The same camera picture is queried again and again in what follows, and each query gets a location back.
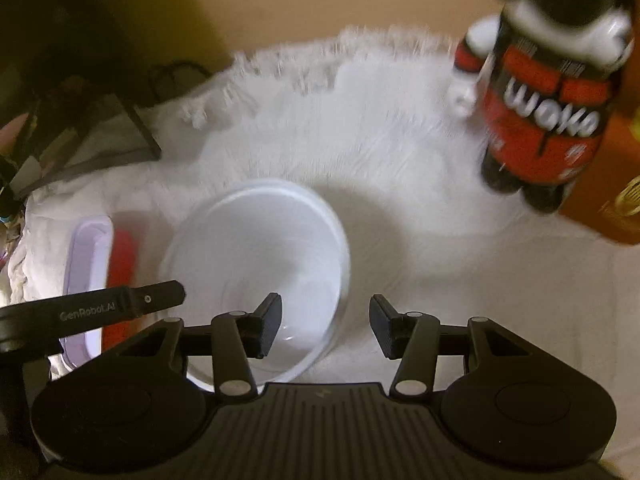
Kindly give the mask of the lavender rectangular plastic tray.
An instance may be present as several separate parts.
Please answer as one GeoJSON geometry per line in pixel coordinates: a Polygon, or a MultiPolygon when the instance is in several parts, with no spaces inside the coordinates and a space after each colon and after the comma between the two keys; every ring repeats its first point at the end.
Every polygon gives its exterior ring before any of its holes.
{"type": "MultiPolygon", "coordinates": [[[[107,216],[80,219],[70,237],[63,292],[80,294],[104,289],[114,242],[114,226],[107,216]]],[[[101,353],[102,330],[69,336],[61,340],[63,370],[70,372],[101,353]]]]}

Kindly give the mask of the red quail eggs bag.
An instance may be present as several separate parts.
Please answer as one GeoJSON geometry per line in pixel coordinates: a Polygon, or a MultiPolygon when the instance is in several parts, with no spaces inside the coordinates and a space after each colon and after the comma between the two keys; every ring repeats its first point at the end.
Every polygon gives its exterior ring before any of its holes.
{"type": "Polygon", "coordinates": [[[575,180],[560,215],[613,242],[639,243],[639,115],[616,114],[599,151],[575,180]]]}

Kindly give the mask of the dark folded frame stand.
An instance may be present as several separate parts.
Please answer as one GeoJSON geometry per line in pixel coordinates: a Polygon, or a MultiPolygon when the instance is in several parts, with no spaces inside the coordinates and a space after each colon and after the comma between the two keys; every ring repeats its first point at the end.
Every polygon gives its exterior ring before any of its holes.
{"type": "Polygon", "coordinates": [[[76,76],[25,96],[1,121],[1,191],[16,200],[56,181],[160,156],[130,99],[76,76]]]}

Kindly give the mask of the panda figure cola bottle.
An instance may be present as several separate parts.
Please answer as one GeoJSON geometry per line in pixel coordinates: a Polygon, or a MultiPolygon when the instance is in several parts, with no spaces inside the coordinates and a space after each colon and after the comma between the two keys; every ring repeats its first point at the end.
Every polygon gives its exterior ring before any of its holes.
{"type": "Polygon", "coordinates": [[[634,50],[636,0],[504,0],[454,52],[450,110],[481,110],[480,174],[541,214],[592,162],[634,50]]]}

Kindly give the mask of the red rectangular tray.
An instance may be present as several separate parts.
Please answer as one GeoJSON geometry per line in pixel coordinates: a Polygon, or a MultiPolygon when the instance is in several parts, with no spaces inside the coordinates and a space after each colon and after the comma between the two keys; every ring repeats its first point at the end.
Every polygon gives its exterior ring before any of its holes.
{"type": "MultiPolygon", "coordinates": [[[[111,220],[114,226],[114,240],[106,284],[108,287],[132,286],[137,274],[139,241],[130,224],[124,219],[112,217],[111,220]]],[[[101,350],[103,352],[110,350],[141,332],[143,325],[144,319],[136,318],[104,327],[101,335],[101,350]]]]}

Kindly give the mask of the white round bowl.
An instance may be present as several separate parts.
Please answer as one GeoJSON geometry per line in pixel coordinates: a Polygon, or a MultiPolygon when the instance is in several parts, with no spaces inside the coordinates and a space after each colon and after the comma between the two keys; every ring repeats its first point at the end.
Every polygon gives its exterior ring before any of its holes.
{"type": "Polygon", "coordinates": [[[166,314],[187,326],[253,311],[270,292],[279,294],[276,338],[250,368],[258,386],[292,382],[333,344],[349,292],[349,244],[334,210],[310,188],[251,180],[186,217],[158,277],[183,284],[186,300],[166,314]]]}

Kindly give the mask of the white textured cloth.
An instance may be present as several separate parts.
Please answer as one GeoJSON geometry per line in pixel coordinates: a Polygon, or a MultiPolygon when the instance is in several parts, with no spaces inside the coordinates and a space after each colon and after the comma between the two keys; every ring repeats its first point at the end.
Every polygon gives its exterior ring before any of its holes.
{"type": "Polygon", "coordinates": [[[2,302],[60,293],[80,217],[108,214],[137,237],[136,281],[146,284],[203,200],[252,179],[294,181],[335,210],[352,255],[337,341],[307,379],[390,381],[367,321],[377,292],[445,323],[484,315],[608,389],[618,422],[605,461],[637,478],[638,248],[484,187],[484,126],[444,101],[450,49],[426,32],[346,30],[238,55],[203,87],[143,112],[161,160],[30,196],[2,302]]]}

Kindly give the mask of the cluttered items at left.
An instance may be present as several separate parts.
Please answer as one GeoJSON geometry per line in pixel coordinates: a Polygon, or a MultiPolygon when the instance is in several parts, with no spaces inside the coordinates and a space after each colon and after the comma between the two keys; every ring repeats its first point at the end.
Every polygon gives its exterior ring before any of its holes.
{"type": "Polygon", "coordinates": [[[8,278],[9,258],[20,238],[20,214],[22,203],[15,198],[11,181],[17,174],[17,163],[12,156],[18,137],[25,130],[29,112],[18,115],[1,128],[1,305],[5,307],[11,299],[8,278]]]}

